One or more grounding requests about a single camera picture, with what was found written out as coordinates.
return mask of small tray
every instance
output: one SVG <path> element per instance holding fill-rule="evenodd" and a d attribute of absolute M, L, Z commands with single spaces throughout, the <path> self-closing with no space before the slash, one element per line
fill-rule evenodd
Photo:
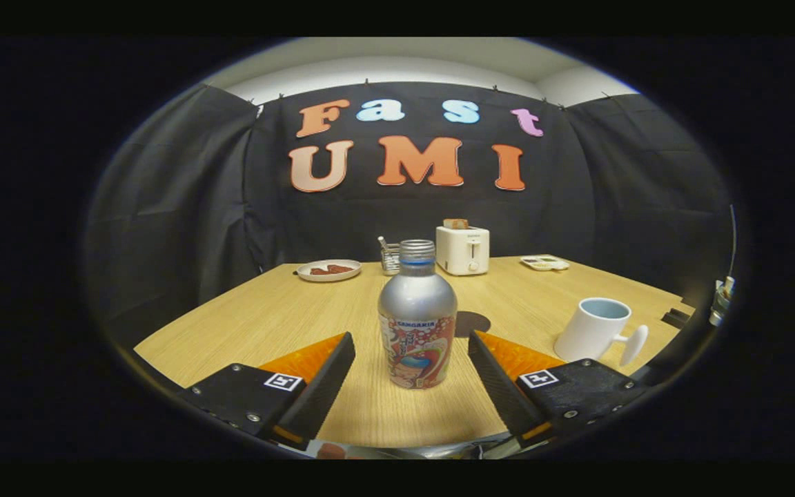
<path fill-rule="evenodd" d="M 536 271 L 562 271 L 569 267 L 569 263 L 554 255 L 523 255 L 521 263 Z"/>

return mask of wall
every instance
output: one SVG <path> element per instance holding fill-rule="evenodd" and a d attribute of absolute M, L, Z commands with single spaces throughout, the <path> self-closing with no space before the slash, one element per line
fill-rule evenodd
<path fill-rule="evenodd" d="M 561 70 L 533 83 L 456 62 L 416 57 L 351 57 L 291 67 L 270 75 L 249 79 L 226 91 L 254 104 L 275 100 L 278 94 L 296 95 L 321 88 L 382 81 L 430 81 L 455 83 L 481 88 L 497 85 L 501 91 L 540 99 L 566 107 L 607 95 L 626 95 L 636 90 L 593 67 L 583 66 Z"/>
<path fill-rule="evenodd" d="M 428 81 L 482 88 L 497 85 L 501 91 L 542 98 L 542 92 L 530 81 L 455 62 L 415 57 L 351 57 L 328 60 L 278 70 L 224 89 L 245 100 L 253 98 L 254 104 L 265 104 L 266 101 L 277 99 L 279 93 L 287 97 L 321 88 L 363 83 L 364 79 L 369 79 L 371 83 Z"/>
<path fill-rule="evenodd" d="M 569 107 L 584 101 L 596 100 L 606 95 L 627 95 L 638 93 L 618 79 L 606 75 L 590 66 L 561 70 L 536 83 L 540 94 L 548 98 L 550 104 Z"/>

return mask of food on plate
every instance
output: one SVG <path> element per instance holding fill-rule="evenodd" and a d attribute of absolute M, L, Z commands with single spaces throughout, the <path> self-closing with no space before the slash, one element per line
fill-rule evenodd
<path fill-rule="evenodd" d="M 348 273 L 348 271 L 354 271 L 353 268 L 341 266 L 339 264 L 327 264 L 327 269 L 324 270 L 319 267 L 313 267 L 309 273 L 322 276 L 325 274 L 338 274 L 338 273 Z"/>
<path fill-rule="evenodd" d="M 341 266 L 339 264 L 327 264 L 327 270 L 331 274 L 336 274 L 336 273 L 348 273 L 348 271 L 351 271 L 351 268 Z"/>

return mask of black curtain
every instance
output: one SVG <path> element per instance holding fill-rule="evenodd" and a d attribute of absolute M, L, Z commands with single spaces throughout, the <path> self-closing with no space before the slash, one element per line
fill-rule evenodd
<path fill-rule="evenodd" d="M 732 201 L 709 155 L 643 95 L 566 115 L 593 184 L 593 265 L 709 307 L 732 258 Z"/>
<path fill-rule="evenodd" d="M 85 235 L 88 301 L 126 349 L 259 274 L 242 189 L 257 110 L 218 88 L 190 88 L 102 175 Z"/>
<path fill-rule="evenodd" d="M 400 101 L 399 120 L 362 122 L 356 114 L 367 101 Z M 300 112 L 330 101 L 347 100 L 329 129 L 297 137 Z M 472 101 L 480 120 L 466 124 L 444 118 L 446 100 Z M 569 120 L 553 104 L 520 95 L 442 83 L 376 83 L 325 88 L 265 104 L 247 159 L 246 198 L 255 202 L 249 223 L 259 236 L 263 269 L 282 262 L 323 258 L 379 259 L 376 237 L 389 242 L 433 240 L 448 217 L 467 218 L 489 229 L 490 255 L 552 253 L 589 264 L 593 248 L 593 193 L 584 154 Z M 527 109 L 544 131 L 530 136 L 512 110 Z M 385 148 L 379 138 L 408 137 L 418 151 L 438 137 L 460 139 L 461 186 L 435 186 L 406 179 L 399 186 L 378 184 Z M 293 188 L 288 153 L 317 147 L 313 175 L 331 170 L 331 142 L 350 139 L 347 172 L 340 185 L 307 193 Z M 526 188 L 495 186 L 499 159 L 492 145 L 523 150 L 520 175 Z"/>
<path fill-rule="evenodd" d="M 331 128 L 297 138 L 300 111 L 346 99 Z M 400 101 L 403 119 L 362 122 L 360 104 Z M 474 101 L 480 121 L 450 122 L 442 102 Z M 511 110 L 539 117 L 530 136 Z M 198 85 L 133 133 L 102 176 L 86 233 L 92 310 L 127 349 L 187 311 L 281 263 L 376 261 L 376 236 L 435 236 L 445 217 L 490 230 L 490 253 L 552 253 L 687 297 L 706 308 L 732 251 L 729 196 L 693 137 L 641 95 L 561 110 L 545 101 L 439 83 L 325 88 L 262 108 Z M 461 186 L 377 183 L 378 139 L 423 151 L 461 139 Z M 289 152 L 351 139 L 343 182 L 307 193 Z M 492 145 L 521 148 L 522 191 L 496 188 Z"/>

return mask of pink letter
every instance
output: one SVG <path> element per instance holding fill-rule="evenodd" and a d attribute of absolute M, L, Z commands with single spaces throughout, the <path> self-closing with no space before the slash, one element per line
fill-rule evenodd
<path fill-rule="evenodd" d="M 523 129 L 524 132 L 527 132 L 527 135 L 542 136 L 545 133 L 540 129 L 536 129 L 536 125 L 533 125 L 533 122 L 537 122 L 539 117 L 530 114 L 529 110 L 515 109 L 511 111 L 511 114 L 517 116 L 517 122 L 520 123 L 520 128 Z"/>

